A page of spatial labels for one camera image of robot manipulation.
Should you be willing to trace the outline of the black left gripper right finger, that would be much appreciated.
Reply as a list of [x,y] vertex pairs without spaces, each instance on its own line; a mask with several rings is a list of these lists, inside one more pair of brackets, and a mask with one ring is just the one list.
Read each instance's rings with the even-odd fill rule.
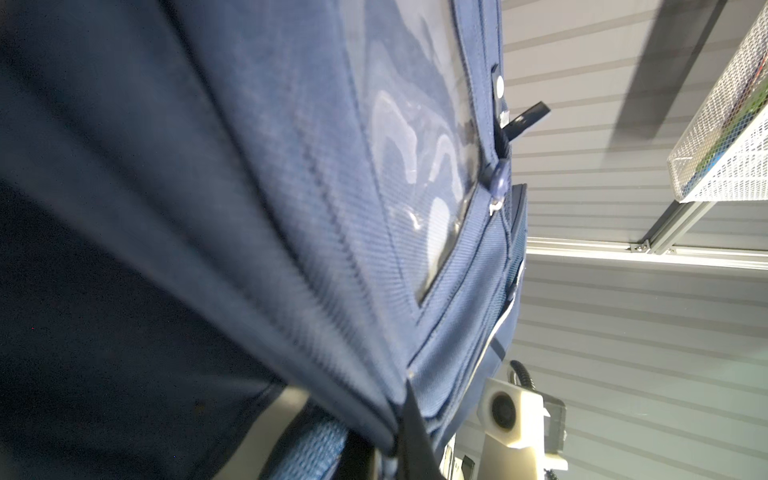
[[398,480],[443,480],[430,437],[409,382],[397,437]]

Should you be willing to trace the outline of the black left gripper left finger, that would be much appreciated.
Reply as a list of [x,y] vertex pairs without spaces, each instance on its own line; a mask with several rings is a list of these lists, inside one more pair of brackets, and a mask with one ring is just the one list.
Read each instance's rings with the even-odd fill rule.
[[374,480],[378,478],[376,449],[365,438],[350,432],[339,457],[333,480]]

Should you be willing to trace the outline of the navy blue student backpack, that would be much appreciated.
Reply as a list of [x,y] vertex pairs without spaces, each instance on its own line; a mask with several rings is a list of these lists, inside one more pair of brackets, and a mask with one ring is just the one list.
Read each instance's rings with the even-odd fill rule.
[[498,1],[5,1],[1,475],[397,479],[511,344]]

